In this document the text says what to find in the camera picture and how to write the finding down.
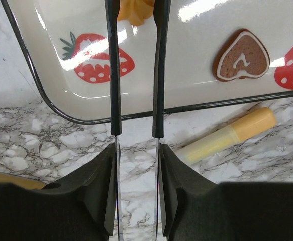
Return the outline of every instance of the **green strawberry leaves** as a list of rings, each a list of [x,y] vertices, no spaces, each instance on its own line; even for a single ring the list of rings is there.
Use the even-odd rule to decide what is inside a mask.
[[[71,43],[68,42],[67,40],[64,40],[64,39],[60,38],[60,41],[63,42],[65,45],[67,45],[67,46],[62,48],[63,50],[66,51],[66,53],[63,54],[63,56],[65,56],[65,57],[62,60],[71,59],[72,55],[73,55],[73,53],[75,51],[76,36],[72,32],[70,32],[70,39],[71,39]]]

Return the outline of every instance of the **marble surface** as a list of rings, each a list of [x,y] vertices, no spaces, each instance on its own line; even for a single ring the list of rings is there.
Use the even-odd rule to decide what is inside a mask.
[[[216,183],[293,181],[293,98],[168,115],[163,142],[177,150],[261,106],[274,111],[277,126],[192,167]],[[151,118],[123,122],[125,240],[151,238],[155,171],[151,130]],[[109,124],[70,123],[47,107],[0,4],[0,172],[49,183],[91,160],[113,141],[110,136]]]

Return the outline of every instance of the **white icing outline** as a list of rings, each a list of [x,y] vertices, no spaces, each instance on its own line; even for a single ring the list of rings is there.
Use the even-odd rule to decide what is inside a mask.
[[[261,74],[259,75],[253,75],[253,74],[249,74],[247,71],[245,70],[240,70],[238,71],[238,73],[231,77],[231,78],[226,78],[226,77],[223,77],[221,76],[221,67],[222,67],[222,62],[223,60],[225,59],[225,57],[227,56],[227,54],[230,52],[230,50],[236,45],[236,43],[243,37],[243,36],[250,36],[251,38],[253,38],[253,40],[258,44],[258,46],[260,47],[260,49],[262,50],[264,56],[265,56],[265,59],[266,59],[266,62],[267,62],[267,68],[265,69],[265,71],[263,71]],[[219,61],[219,64],[218,64],[218,68],[217,68],[217,77],[219,79],[222,79],[222,80],[225,80],[225,81],[231,81],[231,80],[234,80],[234,79],[238,79],[240,77],[249,77],[249,78],[260,78],[262,77],[263,75],[265,75],[269,69],[269,65],[270,65],[270,60],[269,60],[269,56],[264,48],[264,46],[262,45],[262,43],[257,39],[256,36],[254,36],[251,32],[249,31],[243,31],[239,34],[239,36],[233,41],[233,43],[229,46],[229,48],[224,52],[224,54],[221,56],[220,58],[220,61]]]
[[[240,56],[239,56],[239,58],[236,60],[236,62],[233,63],[232,67],[234,69],[236,69],[237,68],[237,65],[239,64],[240,61],[243,62],[243,65],[245,67],[248,67],[250,65],[250,62],[247,62],[247,60],[246,60],[245,54],[244,53],[241,53]]]

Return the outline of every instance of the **tray rim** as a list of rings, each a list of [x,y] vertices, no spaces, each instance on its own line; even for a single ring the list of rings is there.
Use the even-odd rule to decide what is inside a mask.
[[[8,0],[1,0],[1,3],[3,5],[3,8],[6,12],[6,15],[8,17],[8,20],[11,24],[11,27],[15,33],[15,36],[17,38],[17,41],[19,43],[19,46],[21,48],[21,51],[24,55],[24,58],[27,62],[27,65],[29,67],[29,70],[31,72],[32,77],[35,80],[36,86],[38,88],[38,91],[42,97],[42,99],[45,101],[45,103],[48,105],[50,109],[52,109],[56,114],[61,116],[62,118],[77,123],[77,124],[83,124],[83,125],[94,125],[94,124],[102,124],[102,123],[108,123],[111,121],[111,118],[103,118],[103,119],[95,119],[95,120],[81,120],[73,118],[61,110],[59,110],[48,98],[46,95],[43,86],[41,84],[40,78],[38,76],[38,73],[36,71],[36,68],[33,64],[33,61],[31,59],[31,56],[28,52],[28,49],[25,45],[25,42],[22,38],[22,35],[20,33],[17,21],[15,19],[15,16],[8,4]],[[221,101],[215,101],[215,102],[209,102],[209,103],[201,103],[201,104],[193,104],[193,105],[186,105],[186,106],[180,106],[180,107],[174,107],[174,108],[167,108],[164,110],[164,114],[173,114],[173,113],[181,113],[181,112],[188,112],[188,111],[194,111],[194,110],[201,110],[201,109],[209,109],[209,108],[216,108],[216,107],[224,107],[224,106],[231,106],[231,105],[237,105],[237,104],[246,104],[246,103],[253,103],[253,102],[261,102],[261,101],[267,101],[267,100],[274,100],[274,99],[281,99],[281,98],[289,98],[293,97],[293,90],[291,91],[284,91],[284,92],[278,92],[278,93],[272,93],[272,94],[263,94],[263,95],[255,95],[255,96],[249,96],[249,97],[243,97],[243,98],[236,98],[236,99],[229,99],[229,100],[221,100]],[[140,112],[135,114],[129,114],[129,115],[123,115],[122,120],[127,119],[136,119],[136,118],[143,118],[143,117],[150,117],[153,115],[152,111],[147,112]]]

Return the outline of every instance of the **orange object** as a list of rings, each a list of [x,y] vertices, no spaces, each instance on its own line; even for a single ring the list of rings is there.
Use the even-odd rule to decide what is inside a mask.
[[[13,176],[6,173],[0,173],[0,182],[10,182],[26,189],[42,189],[44,186],[46,186],[45,183],[37,180]]]
[[[183,162],[191,165],[264,132],[275,126],[276,123],[277,121],[272,111],[266,107],[261,108],[177,150],[175,153]]]
[[[121,0],[117,21],[127,19],[131,25],[139,26],[153,15],[155,0]]]

